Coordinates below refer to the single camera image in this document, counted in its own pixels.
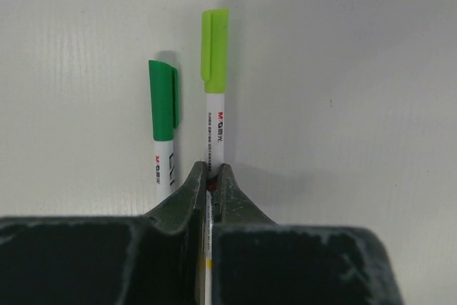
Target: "green pen clip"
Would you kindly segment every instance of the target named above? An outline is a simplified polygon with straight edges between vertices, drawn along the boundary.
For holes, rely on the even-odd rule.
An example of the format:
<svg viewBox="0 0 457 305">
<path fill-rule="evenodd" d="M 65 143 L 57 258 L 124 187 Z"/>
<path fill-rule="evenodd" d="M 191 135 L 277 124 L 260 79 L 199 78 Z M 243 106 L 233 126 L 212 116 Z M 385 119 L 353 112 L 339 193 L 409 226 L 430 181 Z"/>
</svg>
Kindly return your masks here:
<svg viewBox="0 0 457 305">
<path fill-rule="evenodd" d="M 205 11 L 201 16 L 201 78 L 206 93 L 224 93 L 227 75 L 229 9 Z"/>
<path fill-rule="evenodd" d="M 178 70 L 165 62 L 149 60 L 152 131 L 155 141 L 171 141 L 179 125 Z"/>
</svg>

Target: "pen cap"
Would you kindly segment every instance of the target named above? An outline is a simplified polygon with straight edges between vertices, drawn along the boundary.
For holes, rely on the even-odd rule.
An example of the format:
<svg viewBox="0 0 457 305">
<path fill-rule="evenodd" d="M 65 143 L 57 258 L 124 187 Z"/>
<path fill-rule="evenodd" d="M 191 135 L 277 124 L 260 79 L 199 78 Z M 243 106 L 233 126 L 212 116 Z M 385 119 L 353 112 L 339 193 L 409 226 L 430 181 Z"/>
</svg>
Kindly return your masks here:
<svg viewBox="0 0 457 305">
<path fill-rule="evenodd" d="M 179 76 L 176 68 L 149 60 L 154 140 L 171 141 L 179 124 Z"/>
<path fill-rule="evenodd" d="M 201 78 L 206 93 L 224 93 L 227 73 L 229 9 L 205 11 L 201 16 Z"/>
</svg>

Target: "lime green cap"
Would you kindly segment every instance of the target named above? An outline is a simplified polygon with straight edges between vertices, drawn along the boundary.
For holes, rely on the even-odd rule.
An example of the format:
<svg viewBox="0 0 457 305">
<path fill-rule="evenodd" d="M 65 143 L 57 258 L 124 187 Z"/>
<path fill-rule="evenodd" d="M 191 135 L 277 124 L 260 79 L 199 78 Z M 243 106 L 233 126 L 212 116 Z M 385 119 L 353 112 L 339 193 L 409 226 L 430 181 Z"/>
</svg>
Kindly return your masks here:
<svg viewBox="0 0 457 305">
<path fill-rule="evenodd" d="M 179 124 L 179 76 L 165 62 L 149 60 L 154 140 L 171 141 Z"/>
<path fill-rule="evenodd" d="M 201 16 L 201 78 L 206 93 L 224 93 L 227 75 L 229 9 L 205 11 Z"/>
</svg>

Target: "lime green pen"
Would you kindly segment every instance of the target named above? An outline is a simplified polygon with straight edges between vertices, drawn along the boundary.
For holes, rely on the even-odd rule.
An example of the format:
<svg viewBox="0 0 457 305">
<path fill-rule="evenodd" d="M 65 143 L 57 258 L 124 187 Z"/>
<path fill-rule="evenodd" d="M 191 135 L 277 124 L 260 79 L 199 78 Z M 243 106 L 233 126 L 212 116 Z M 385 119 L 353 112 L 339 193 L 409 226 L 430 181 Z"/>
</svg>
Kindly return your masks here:
<svg viewBox="0 0 457 305">
<path fill-rule="evenodd" d="M 224 162 L 224 93 L 226 91 L 229 10 L 205 11 L 201 17 L 201 78 L 206 92 L 206 155 L 209 179 Z M 205 305 L 211 304 L 213 197 L 206 191 Z"/>
</svg>

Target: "dark green cap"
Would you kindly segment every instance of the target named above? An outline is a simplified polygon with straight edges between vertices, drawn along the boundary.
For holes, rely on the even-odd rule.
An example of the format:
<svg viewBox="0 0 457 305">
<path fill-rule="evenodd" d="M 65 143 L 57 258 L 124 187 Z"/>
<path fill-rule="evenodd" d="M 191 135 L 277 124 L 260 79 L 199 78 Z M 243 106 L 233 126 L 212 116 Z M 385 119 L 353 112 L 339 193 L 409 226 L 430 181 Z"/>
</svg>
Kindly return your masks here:
<svg viewBox="0 0 457 305">
<path fill-rule="evenodd" d="M 165 62 L 149 60 L 154 140 L 171 141 L 179 124 L 179 76 Z"/>
</svg>

